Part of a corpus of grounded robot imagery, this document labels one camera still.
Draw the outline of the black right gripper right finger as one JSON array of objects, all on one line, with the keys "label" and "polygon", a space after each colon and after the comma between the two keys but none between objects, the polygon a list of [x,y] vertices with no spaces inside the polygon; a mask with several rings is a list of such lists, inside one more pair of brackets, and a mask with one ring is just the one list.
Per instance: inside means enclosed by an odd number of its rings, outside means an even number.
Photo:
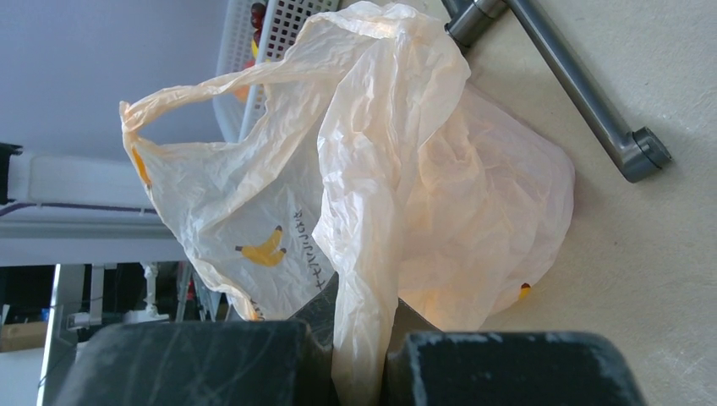
[{"label": "black right gripper right finger", "polygon": [[405,302],[385,405],[645,405],[621,352],[591,332],[442,332]]}]

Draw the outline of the translucent orange plastic bag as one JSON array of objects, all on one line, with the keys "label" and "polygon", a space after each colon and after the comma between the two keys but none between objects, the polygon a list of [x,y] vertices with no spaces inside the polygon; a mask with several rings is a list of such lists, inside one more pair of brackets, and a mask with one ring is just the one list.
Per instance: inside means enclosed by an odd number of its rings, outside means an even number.
[{"label": "translucent orange plastic bag", "polygon": [[342,404],[373,405],[400,301],[475,331],[571,223],[571,160],[469,75],[438,19],[359,2],[308,18],[277,62],[121,102],[123,146],[245,320],[286,320],[337,283],[331,377]]}]

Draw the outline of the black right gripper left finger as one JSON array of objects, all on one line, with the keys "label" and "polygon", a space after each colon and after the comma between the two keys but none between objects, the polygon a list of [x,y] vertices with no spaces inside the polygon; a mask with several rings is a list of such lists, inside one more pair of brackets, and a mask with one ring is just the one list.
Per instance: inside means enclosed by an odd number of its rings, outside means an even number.
[{"label": "black right gripper left finger", "polygon": [[285,321],[113,325],[85,346],[58,405],[335,405],[338,279]]}]

